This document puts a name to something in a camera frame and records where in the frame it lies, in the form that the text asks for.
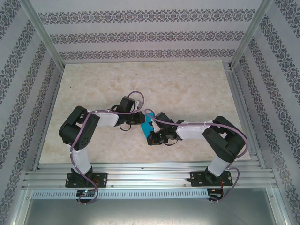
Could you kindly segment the grey metal sheet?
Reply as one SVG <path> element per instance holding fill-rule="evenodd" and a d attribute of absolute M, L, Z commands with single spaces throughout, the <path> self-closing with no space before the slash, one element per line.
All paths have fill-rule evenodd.
<path fill-rule="evenodd" d="M 270 207 L 204 199 L 31 201 L 25 225 L 276 225 Z"/>

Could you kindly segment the aluminium mounting rail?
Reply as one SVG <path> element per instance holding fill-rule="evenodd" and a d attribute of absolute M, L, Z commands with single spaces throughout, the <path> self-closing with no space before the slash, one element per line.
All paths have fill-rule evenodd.
<path fill-rule="evenodd" d="M 100 163 L 92 164 L 95 172 L 108 173 L 107 189 L 173 189 L 191 187 L 191 171 L 202 171 L 208 162 L 167 163 Z M 70 164 L 40 164 L 36 171 L 28 171 L 22 182 L 23 189 L 64 189 Z M 272 169 L 263 169 L 258 160 L 242 160 L 230 170 L 237 188 L 277 187 Z"/>

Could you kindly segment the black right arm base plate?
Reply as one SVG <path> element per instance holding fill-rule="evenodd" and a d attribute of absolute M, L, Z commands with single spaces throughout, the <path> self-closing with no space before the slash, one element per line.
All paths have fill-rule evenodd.
<path fill-rule="evenodd" d="M 220 176 L 215 176 L 208 171 L 194 171 L 190 172 L 190 178 L 188 181 L 193 187 L 212 187 L 223 186 L 231 187 L 233 180 L 229 171 L 224 171 Z"/>

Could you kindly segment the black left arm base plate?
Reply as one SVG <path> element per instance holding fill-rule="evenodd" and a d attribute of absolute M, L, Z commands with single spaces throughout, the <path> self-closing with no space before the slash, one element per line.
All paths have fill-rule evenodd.
<path fill-rule="evenodd" d="M 107 173 L 105 172 L 93 172 L 89 178 L 98 188 L 105 188 L 107 183 Z M 78 173 L 68 173 L 65 187 L 67 188 L 92 188 L 94 185 L 86 180 Z"/>

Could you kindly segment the aluminium side rail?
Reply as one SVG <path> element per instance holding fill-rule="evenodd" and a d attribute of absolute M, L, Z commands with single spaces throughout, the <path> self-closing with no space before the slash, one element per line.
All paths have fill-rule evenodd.
<path fill-rule="evenodd" d="M 50 104 L 49 104 L 49 109 L 47 111 L 47 115 L 46 115 L 46 119 L 45 119 L 45 124 L 43 126 L 42 134 L 41 134 L 41 137 L 39 139 L 38 146 L 37 146 L 37 152 L 36 152 L 35 157 L 33 159 L 33 164 L 32 164 L 32 168 L 31 168 L 32 171 L 36 171 L 38 169 L 40 157 L 41 157 L 42 150 L 43 150 L 43 145 L 45 143 L 47 130 L 48 130 L 49 125 L 50 125 L 51 116 L 52 116 L 52 113 L 53 113 L 55 101 L 56 101 L 58 91 L 59 91 L 59 87 L 60 87 L 60 83 L 61 83 L 61 80 L 62 80 L 62 77 L 63 77 L 63 72 L 64 72 L 64 70 L 62 70 L 59 73 L 59 76 L 58 76 L 58 79 L 57 79 L 57 82 L 56 82 L 56 85 L 55 85 L 55 89 L 52 93 L 51 101 L 50 101 Z"/>
<path fill-rule="evenodd" d="M 237 77 L 234 71 L 232 71 L 232 69 L 230 68 L 229 63 L 223 63 L 223 66 L 237 109 L 237 114 L 241 123 L 241 130 L 246 135 L 248 140 L 248 153 L 250 154 L 251 159 L 256 158 L 259 162 L 260 167 L 265 169 L 267 167 L 263 160 L 263 156 L 261 154 L 261 150 L 252 127 L 250 116 Z"/>

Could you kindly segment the aluminium frame post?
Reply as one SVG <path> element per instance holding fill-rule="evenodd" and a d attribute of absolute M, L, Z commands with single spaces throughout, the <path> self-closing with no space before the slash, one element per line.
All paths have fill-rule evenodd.
<path fill-rule="evenodd" d="M 239 43 L 231 62 L 229 63 L 230 69 L 233 70 L 238 64 L 240 58 L 242 57 L 248 43 L 250 42 L 252 36 L 255 34 L 257 28 L 259 27 L 260 22 L 262 21 L 264 15 L 268 11 L 273 0 L 262 0 L 259 8 L 257 9 L 254 17 L 248 26 L 241 42 Z"/>
<path fill-rule="evenodd" d="M 35 30 L 39 34 L 41 40 L 44 42 L 47 50 L 49 51 L 56 65 L 58 66 L 59 70 L 63 71 L 65 68 L 65 63 L 63 62 L 63 59 L 57 51 L 50 35 L 44 27 L 38 13 L 34 9 L 31 0 L 19 0 L 19 2 L 23 7 L 25 13 L 27 14 L 28 18 L 30 19 L 31 23 L 33 24 Z"/>

